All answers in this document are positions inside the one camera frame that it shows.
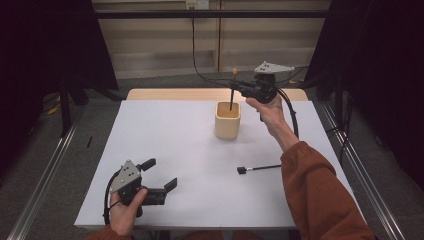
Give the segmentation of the person's left hand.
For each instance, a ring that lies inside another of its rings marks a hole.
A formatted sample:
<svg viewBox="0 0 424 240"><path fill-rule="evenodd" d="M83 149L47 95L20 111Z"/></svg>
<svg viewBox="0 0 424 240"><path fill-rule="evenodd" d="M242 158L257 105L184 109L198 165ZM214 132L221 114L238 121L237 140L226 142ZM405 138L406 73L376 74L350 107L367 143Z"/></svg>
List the person's left hand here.
<svg viewBox="0 0 424 240"><path fill-rule="evenodd" d="M119 236L130 237L133 233L138 208L147 196L147 189L140 189L129 206L121 203L117 192L110 198L110 227Z"/></svg>

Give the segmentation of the white wall outlet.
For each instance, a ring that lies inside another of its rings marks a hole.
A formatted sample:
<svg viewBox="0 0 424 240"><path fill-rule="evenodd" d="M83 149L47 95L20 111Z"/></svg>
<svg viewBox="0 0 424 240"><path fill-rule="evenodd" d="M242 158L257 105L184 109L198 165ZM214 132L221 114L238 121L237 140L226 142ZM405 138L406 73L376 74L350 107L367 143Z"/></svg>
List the white wall outlet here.
<svg viewBox="0 0 424 240"><path fill-rule="evenodd" d="M208 10L209 0L185 0L186 8L189 10Z"/></svg>

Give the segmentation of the black curtain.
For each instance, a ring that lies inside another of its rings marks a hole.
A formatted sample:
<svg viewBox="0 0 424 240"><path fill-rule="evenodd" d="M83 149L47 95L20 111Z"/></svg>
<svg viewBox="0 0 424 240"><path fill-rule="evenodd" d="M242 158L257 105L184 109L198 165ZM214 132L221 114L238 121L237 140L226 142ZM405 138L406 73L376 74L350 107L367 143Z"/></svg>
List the black curtain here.
<svg viewBox="0 0 424 240"><path fill-rule="evenodd" d="M0 0L0 177L11 168L43 109L66 87L118 88L92 0Z"/></svg>
<svg viewBox="0 0 424 240"><path fill-rule="evenodd" d="M424 0L332 0L305 81L348 91L424 191Z"/></svg>

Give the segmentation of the metal floor rail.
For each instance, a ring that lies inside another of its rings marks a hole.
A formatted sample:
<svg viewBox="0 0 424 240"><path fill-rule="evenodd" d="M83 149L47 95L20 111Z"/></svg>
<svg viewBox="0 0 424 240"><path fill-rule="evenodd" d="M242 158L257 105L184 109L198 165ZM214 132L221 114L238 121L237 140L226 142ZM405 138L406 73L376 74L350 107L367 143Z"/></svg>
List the metal floor rail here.
<svg viewBox="0 0 424 240"><path fill-rule="evenodd" d="M52 179L55 176L57 169L73 139L77 125L79 124L81 117L85 109L77 109L74 114L74 122L70 124L69 128L65 131L65 134L60 137L58 144L49 159L49 162L37 183L34 191L31 194L27 204L23 211L19 215L15 222L7 240L25 240L29 229L31 228L34 219L45 199L46 193L52 183Z"/></svg>
<svg viewBox="0 0 424 240"><path fill-rule="evenodd" d="M342 152L346 155L348 162L350 163L353 171L355 172L362 189L367 195L368 200L370 201L373 209L375 210L378 219L382 226L384 227L386 234L390 240L406 240L404 234L402 233L397 220L392 214L390 208L386 204L383 197L380 195L378 189L376 188L374 182L370 178L365 166L361 162L360 157L358 156L355 148L348 140L347 134L341 131L336 124L336 116L332 108L328 103L322 104L322 109L325 113L327 121L332 127L336 127L335 135L341 145Z"/></svg>

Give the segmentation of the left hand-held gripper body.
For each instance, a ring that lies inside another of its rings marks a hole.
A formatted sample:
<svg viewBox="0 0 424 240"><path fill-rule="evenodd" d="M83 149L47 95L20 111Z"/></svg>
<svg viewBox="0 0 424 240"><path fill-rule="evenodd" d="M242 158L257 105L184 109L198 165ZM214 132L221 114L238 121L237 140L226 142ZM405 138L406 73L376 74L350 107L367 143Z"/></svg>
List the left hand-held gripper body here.
<svg viewBox="0 0 424 240"><path fill-rule="evenodd" d="M129 206L142 185L141 164L135 165L131 160L127 160L124 165L114 173L109 181L109 194L117 192L121 197L121 203ZM143 206L164 205L167 192L163 188L149 188L146 198L138 208L137 217L143 215Z"/></svg>

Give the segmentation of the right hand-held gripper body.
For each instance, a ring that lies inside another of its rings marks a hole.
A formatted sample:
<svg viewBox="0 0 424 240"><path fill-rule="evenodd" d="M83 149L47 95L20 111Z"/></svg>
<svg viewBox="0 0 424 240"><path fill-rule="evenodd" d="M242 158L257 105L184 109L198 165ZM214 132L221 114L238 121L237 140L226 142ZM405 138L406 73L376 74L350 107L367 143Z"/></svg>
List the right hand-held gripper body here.
<svg viewBox="0 0 424 240"><path fill-rule="evenodd" d="M288 96L276 86L275 74L293 70L294 67L264 61L254 69L254 82L245 88L249 91L249 97L246 98L254 98L262 104L268 104L280 95L288 102Z"/></svg>

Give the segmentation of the black brush with orange tip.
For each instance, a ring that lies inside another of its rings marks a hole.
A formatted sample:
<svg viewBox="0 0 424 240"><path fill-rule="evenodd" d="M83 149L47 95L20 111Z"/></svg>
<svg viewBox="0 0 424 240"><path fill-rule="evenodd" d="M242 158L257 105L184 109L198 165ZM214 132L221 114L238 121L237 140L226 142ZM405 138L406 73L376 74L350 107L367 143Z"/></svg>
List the black brush with orange tip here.
<svg viewBox="0 0 424 240"><path fill-rule="evenodd" d="M230 107L229 107L229 110L230 111L232 111L232 109L233 109L234 92L235 92L235 90L234 90L234 86L235 86L234 85L234 82L237 80L237 73L238 73L238 68L233 67L232 68L233 77L232 77L232 80L230 82L230 89L231 89L231 92L230 92Z"/></svg>

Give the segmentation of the white table board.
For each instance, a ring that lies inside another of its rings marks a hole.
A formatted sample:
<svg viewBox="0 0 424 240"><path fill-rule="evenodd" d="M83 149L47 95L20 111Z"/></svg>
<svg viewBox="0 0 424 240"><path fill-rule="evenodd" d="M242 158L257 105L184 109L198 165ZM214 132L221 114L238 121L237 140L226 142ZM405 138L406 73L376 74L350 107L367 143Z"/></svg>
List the white table board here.
<svg viewBox="0 0 424 240"><path fill-rule="evenodd" d="M148 188L176 178L162 206L146 206L137 225L162 229L288 229L289 211L279 165L282 151L255 109L241 106L234 140L215 136L213 101L128 100L121 104L111 134L75 224L104 224L106 185L127 160L157 163L142 175Z"/></svg>

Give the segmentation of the black metal stand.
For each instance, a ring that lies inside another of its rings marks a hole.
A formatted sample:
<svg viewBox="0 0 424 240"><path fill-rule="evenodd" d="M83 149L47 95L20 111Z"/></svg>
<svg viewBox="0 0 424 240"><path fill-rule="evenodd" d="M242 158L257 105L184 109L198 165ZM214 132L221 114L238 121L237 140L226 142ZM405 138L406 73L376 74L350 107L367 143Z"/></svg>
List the black metal stand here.
<svg viewBox="0 0 424 240"><path fill-rule="evenodd" d="M66 82L62 80L60 83L60 106L62 116L62 133L61 136L65 137L71 127L71 114L69 106L69 95L66 89Z"/></svg>
<svg viewBox="0 0 424 240"><path fill-rule="evenodd" d="M337 75L337 85L335 89L335 117L338 127L343 125L343 85L341 75Z"/></svg>

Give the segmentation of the black horizontal bar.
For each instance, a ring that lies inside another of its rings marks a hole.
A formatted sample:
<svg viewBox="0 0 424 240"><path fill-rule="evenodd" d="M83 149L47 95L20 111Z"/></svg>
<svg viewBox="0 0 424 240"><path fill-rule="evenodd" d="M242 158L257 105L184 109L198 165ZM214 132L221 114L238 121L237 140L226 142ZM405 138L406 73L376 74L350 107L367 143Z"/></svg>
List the black horizontal bar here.
<svg viewBox="0 0 424 240"><path fill-rule="evenodd" d="M325 10L165 10L96 11L99 19L180 19L180 18L326 18Z"/></svg>

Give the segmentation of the black brush with square head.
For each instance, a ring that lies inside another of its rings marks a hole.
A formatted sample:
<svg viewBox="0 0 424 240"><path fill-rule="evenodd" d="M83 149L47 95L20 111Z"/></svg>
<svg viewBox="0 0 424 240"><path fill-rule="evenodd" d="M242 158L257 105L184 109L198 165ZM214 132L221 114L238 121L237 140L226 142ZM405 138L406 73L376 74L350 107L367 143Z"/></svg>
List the black brush with square head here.
<svg viewBox="0 0 424 240"><path fill-rule="evenodd" d="M239 175L244 175L248 171L255 171L255 170L264 170L264 169L272 169L272 168L280 168L280 165L270 165L270 166L261 166L261 167L238 167L237 172Z"/></svg>

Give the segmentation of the person's right hand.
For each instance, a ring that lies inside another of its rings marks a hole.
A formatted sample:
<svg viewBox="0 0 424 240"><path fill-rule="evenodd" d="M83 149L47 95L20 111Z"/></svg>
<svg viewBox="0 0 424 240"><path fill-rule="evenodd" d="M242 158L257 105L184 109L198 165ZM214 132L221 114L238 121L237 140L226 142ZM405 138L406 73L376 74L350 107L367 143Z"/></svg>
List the person's right hand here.
<svg viewBox="0 0 424 240"><path fill-rule="evenodd" d="M285 121L282 100L279 96L268 104L262 104L254 98L247 98L246 103L260 113L269 133L282 148L288 148L297 142L297 137Z"/></svg>

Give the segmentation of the beige square cup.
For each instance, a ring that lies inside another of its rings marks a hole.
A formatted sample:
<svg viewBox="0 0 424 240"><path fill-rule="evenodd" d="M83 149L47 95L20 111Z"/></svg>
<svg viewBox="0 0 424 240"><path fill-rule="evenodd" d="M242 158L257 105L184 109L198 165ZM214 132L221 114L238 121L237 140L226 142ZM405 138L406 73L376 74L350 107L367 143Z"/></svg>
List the beige square cup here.
<svg viewBox="0 0 424 240"><path fill-rule="evenodd" d="M239 133L241 121L241 107L233 103L232 111L229 110L230 102L218 102L215 113L215 136L221 139L235 139Z"/></svg>

